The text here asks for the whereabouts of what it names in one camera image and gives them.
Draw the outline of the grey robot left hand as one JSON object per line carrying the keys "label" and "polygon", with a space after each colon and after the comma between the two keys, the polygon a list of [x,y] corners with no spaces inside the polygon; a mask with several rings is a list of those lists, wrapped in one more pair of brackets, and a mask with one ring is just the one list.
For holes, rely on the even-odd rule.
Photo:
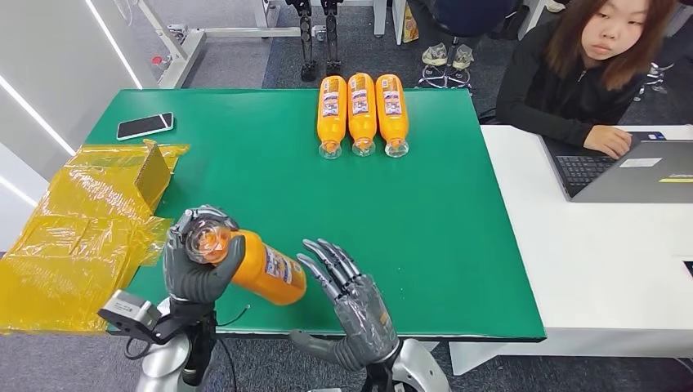
{"label": "grey robot left hand", "polygon": [[169,296],[178,301],[213,303],[230,285],[246,252],[245,237],[240,235],[228,242],[226,256],[218,265],[200,264],[189,258],[186,240],[192,222],[209,219],[227,225],[232,230],[238,224],[222,209],[203,204],[184,211],[178,222],[169,228],[163,248],[163,276]]}

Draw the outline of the person's right hand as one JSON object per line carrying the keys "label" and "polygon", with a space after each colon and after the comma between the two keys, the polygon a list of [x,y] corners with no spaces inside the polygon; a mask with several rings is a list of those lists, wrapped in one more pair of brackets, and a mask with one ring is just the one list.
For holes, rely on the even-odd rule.
{"label": "person's right hand", "polygon": [[617,127],[595,125],[587,134],[583,147],[617,159],[631,149],[632,141],[633,137],[630,133]]}

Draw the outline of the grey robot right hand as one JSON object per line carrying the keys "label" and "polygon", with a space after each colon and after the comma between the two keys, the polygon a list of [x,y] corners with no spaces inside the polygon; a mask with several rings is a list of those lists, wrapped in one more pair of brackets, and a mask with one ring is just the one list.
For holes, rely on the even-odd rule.
{"label": "grey robot right hand", "polygon": [[385,361],[399,347],[389,311],[373,277],[357,267],[351,255],[322,238],[304,238],[303,247],[312,253],[297,254],[333,306],[344,332],[339,340],[327,340],[293,330],[294,347],[348,371],[358,371]]}

